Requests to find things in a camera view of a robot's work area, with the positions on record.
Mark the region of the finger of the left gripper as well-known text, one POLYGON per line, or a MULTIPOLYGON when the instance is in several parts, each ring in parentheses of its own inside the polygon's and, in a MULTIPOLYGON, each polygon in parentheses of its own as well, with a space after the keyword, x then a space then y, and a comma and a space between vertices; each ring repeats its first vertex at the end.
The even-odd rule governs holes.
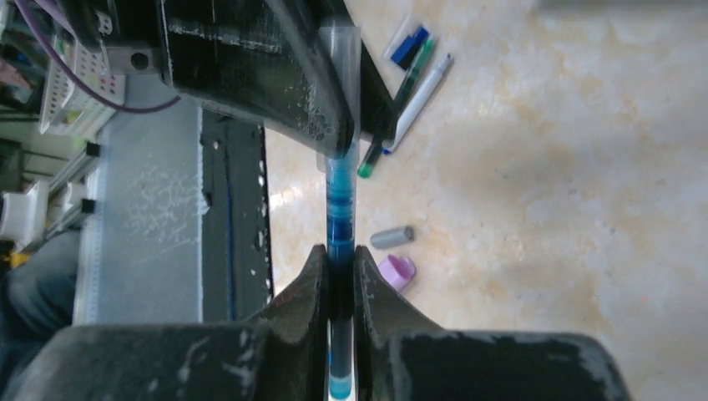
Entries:
POLYGON ((397 107, 364 40, 361 68, 362 131, 372 140, 392 141, 396 133, 397 107))

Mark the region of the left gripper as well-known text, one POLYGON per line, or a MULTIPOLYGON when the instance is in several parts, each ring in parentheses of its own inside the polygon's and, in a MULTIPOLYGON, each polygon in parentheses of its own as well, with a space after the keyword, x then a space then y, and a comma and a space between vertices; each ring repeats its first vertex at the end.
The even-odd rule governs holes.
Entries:
POLYGON ((67 30, 112 74, 158 74, 161 26, 165 82, 180 94, 331 158, 349 150, 354 119, 304 1, 56 4, 67 30))

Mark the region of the grey marker cap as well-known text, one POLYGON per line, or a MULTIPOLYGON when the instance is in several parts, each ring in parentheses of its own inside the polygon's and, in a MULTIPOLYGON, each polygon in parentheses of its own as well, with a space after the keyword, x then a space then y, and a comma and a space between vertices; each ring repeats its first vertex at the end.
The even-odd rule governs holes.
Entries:
POLYGON ((412 226, 399 226, 372 234, 371 245, 379 250, 390 249, 412 243, 415 232, 412 226))

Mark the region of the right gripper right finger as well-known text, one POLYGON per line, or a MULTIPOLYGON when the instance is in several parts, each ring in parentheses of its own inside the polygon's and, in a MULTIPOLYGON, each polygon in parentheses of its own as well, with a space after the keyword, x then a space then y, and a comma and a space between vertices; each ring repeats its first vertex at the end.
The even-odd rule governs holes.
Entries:
POLYGON ((394 290, 372 254, 354 259, 360 400, 628 400, 600 342, 567 332, 446 329, 394 290))

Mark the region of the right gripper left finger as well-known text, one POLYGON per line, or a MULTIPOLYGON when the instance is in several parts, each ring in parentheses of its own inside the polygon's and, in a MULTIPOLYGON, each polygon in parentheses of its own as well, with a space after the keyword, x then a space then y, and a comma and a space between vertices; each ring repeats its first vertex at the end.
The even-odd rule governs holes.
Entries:
POLYGON ((16 400, 323 400, 327 256, 239 322, 90 325, 60 331, 16 400))

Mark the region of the clear teal pen cap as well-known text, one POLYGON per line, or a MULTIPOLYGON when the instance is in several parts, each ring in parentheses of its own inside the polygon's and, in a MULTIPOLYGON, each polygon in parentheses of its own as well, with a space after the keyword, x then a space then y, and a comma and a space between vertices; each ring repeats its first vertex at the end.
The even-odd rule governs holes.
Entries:
POLYGON ((353 25, 336 24, 330 21, 318 31, 320 40, 328 50, 334 69, 340 80, 354 129, 346 156, 348 167, 355 170, 360 155, 361 135, 361 29, 353 25))

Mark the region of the green pen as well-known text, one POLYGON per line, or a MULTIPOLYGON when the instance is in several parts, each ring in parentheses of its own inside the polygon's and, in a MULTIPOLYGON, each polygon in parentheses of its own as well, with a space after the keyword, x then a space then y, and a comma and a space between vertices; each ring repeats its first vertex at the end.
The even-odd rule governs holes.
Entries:
MULTIPOLYGON (((407 69, 393 100, 398 116, 401 115, 403 108, 407 105, 407 102, 411 98, 412 91, 418 81, 419 75, 427 66, 428 60, 434 50, 435 42, 436 40, 434 37, 428 36, 414 54, 412 63, 407 69)), ((382 155, 382 151, 382 142, 380 140, 374 141, 370 144, 357 170, 357 175, 360 178, 366 179, 371 176, 379 157, 382 155)))

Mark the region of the purple highlighter cap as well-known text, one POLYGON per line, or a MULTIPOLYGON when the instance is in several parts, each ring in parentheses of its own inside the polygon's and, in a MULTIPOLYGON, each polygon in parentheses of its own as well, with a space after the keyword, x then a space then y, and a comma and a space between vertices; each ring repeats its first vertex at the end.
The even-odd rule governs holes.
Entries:
POLYGON ((401 292, 414 278, 417 268, 408 257, 386 256, 378 265, 378 271, 395 291, 401 292))

